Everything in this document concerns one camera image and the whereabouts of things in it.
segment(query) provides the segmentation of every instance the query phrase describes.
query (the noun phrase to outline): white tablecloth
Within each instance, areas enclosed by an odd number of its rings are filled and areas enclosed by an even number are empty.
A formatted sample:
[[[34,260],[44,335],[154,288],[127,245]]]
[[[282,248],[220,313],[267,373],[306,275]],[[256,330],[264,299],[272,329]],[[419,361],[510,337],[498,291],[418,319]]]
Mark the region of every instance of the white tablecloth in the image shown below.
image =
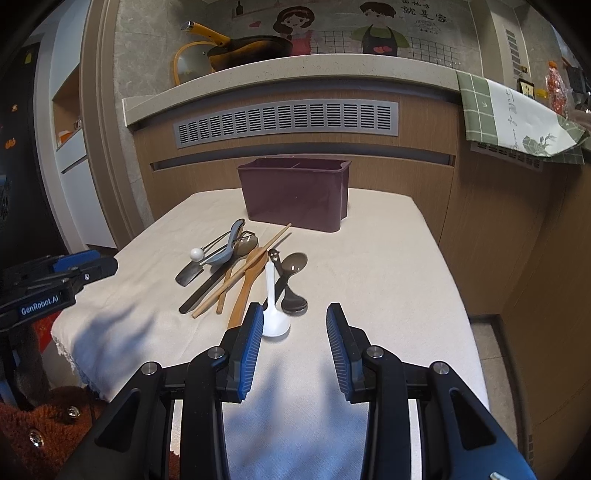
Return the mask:
[[[188,362],[218,345],[241,282],[221,315],[212,307],[194,320],[178,307],[207,278],[188,287],[174,277],[189,250],[248,218],[240,190],[196,193],[134,239],[118,255],[119,270],[90,284],[56,320],[52,335],[83,380],[110,400],[146,361]],[[260,244],[280,227],[246,222]],[[232,478],[358,479],[367,404],[350,405],[339,391],[326,334],[326,308],[340,302],[349,324],[402,361],[448,362],[488,406],[466,312],[437,244],[412,199],[349,190],[348,216],[336,233],[292,228],[277,247],[282,258],[305,252],[308,265],[290,280],[309,302],[287,338],[263,339],[252,390],[224,405]],[[249,301],[266,297],[264,275]],[[411,409],[413,479],[420,479],[420,442]],[[173,449],[178,452],[180,408]]]

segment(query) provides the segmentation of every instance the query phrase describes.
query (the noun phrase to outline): frying pan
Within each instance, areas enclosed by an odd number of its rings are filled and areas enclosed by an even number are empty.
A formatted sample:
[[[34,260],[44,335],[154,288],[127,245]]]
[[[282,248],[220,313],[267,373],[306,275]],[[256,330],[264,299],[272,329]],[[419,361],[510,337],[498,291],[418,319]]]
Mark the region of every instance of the frying pan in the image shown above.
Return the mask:
[[[209,38],[216,44],[207,57],[213,70],[225,70],[255,61],[289,57],[292,45],[289,40],[275,35],[230,38],[195,22],[187,22],[182,30]]]

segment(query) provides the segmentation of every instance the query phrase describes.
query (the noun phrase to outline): yellow pan handle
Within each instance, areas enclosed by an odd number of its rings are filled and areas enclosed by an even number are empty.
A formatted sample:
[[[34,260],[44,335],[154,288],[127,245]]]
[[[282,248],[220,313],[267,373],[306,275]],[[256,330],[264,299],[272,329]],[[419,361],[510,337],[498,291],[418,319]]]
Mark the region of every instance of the yellow pan handle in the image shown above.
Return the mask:
[[[226,47],[232,40],[230,37],[222,35],[221,33],[217,33],[215,30],[212,30],[211,28],[204,27],[203,25],[191,21],[186,22],[181,28],[181,30],[185,32],[194,33],[195,35],[202,35],[204,37],[207,37],[218,47]]]

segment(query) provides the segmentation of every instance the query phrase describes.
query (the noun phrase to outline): purple utensil holder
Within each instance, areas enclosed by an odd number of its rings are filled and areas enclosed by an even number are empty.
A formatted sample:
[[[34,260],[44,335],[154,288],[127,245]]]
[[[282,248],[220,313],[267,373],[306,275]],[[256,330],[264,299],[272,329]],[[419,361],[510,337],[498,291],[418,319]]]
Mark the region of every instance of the purple utensil holder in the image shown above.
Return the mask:
[[[350,164],[328,158],[257,158],[240,165],[248,218],[338,231],[347,216]]]

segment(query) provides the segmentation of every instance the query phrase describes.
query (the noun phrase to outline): utensil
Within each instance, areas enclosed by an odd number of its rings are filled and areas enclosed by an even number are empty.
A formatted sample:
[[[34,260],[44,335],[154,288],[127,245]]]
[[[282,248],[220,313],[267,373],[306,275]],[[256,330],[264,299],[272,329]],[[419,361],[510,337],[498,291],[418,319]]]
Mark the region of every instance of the utensil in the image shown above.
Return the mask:
[[[264,251],[266,251],[272,244],[274,244],[279,239],[279,237],[281,235],[283,235],[287,231],[287,229],[289,227],[291,227],[291,224],[290,223],[288,223],[287,225],[285,225],[285,227],[283,227],[281,229],[281,231],[279,231],[279,233],[276,234],[276,236],[274,236],[273,238],[271,238],[271,240],[269,240],[262,247],[262,249]],[[241,268],[239,268],[238,271],[236,273],[234,273],[234,275],[232,275],[228,279],[228,281],[225,281],[221,287],[219,287],[201,305],[199,305],[199,307],[197,307],[195,309],[195,311],[192,314],[193,318],[196,319],[199,315],[201,315],[203,312],[205,312],[205,310],[207,310],[217,300],[217,298],[222,294],[222,292],[223,291],[226,291],[229,287],[231,287],[234,284],[234,282],[242,276],[242,274],[246,271],[246,269],[248,267],[250,267],[254,262],[256,262],[263,253],[264,252],[260,252],[256,258],[252,258],[249,261],[247,261],[246,263],[244,263],[244,265],[241,266]]]
[[[226,275],[224,276],[223,280],[224,282],[227,282],[228,279],[232,276],[232,267],[228,268],[228,271],[226,272]],[[217,308],[216,308],[216,313],[218,315],[221,315],[223,312],[223,304],[226,301],[226,294],[228,293],[227,290],[223,291],[222,294],[220,295],[220,297],[217,300]]]
[[[236,222],[234,222],[234,225],[232,225],[232,229],[230,229],[229,232],[220,235],[213,242],[208,243],[205,247],[193,248],[189,253],[191,261],[187,265],[185,265],[183,269],[174,278],[176,282],[182,287],[186,287],[199,274],[201,274],[201,272],[203,272],[203,265],[221,265],[225,263],[227,260],[229,260],[232,256],[233,247],[235,246],[235,242],[237,241],[236,239],[240,239],[243,236],[254,235],[254,233],[252,232],[242,232],[243,226],[244,218],[238,219],[236,220]],[[228,238],[228,243],[225,246],[218,248],[215,252],[212,252],[207,257],[205,257],[205,253],[207,253],[212,248],[212,246],[214,246],[228,234],[230,235],[230,237]]]
[[[225,70],[255,61],[289,57],[292,43],[276,35],[230,38],[195,22],[186,22],[181,30],[202,35],[217,46],[207,52],[213,70]]]
[[[248,256],[252,258],[257,253],[257,249],[254,249],[248,254]],[[230,315],[228,328],[238,327],[242,324],[242,317],[244,316],[244,310],[246,310],[246,302],[248,301],[252,284],[265,269],[266,263],[267,256],[261,255],[255,263],[246,269],[246,272],[244,273],[244,283],[242,284],[242,288],[240,289],[240,293],[238,294],[238,298],[234,304],[232,314]]]
[[[267,298],[272,299],[274,294],[273,284],[275,283],[275,267],[269,260],[265,265],[267,275]],[[267,309],[263,312],[264,324],[262,334],[265,337],[279,337],[290,329],[290,318],[275,307],[275,302],[269,302]]]
[[[285,295],[281,301],[281,309],[288,314],[303,312],[308,307],[308,301],[304,297],[293,293],[287,281],[292,275],[295,275],[306,266],[308,257],[306,254],[297,252],[288,255],[282,262],[279,258],[279,252],[271,248],[269,249],[269,258],[280,275],[275,283],[275,302],[279,300],[281,292],[285,290]],[[263,309],[267,308],[267,300],[265,300],[262,307]]]
[[[230,260],[213,272],[210,277],[205,282],[203,282],[203,284],[178,308],[178,311],[182,314],[185,314],[195,308],[197,303],[199,303],[199,301],[207,294],[207,292],[217,284],[220,278],[222,278],[238,260],[252,252],[252,250],[254,250],[257,245],[258,238],[256,235],[251,235],[245,239],[241,239],[236,244],[236,251],[231,256]]]

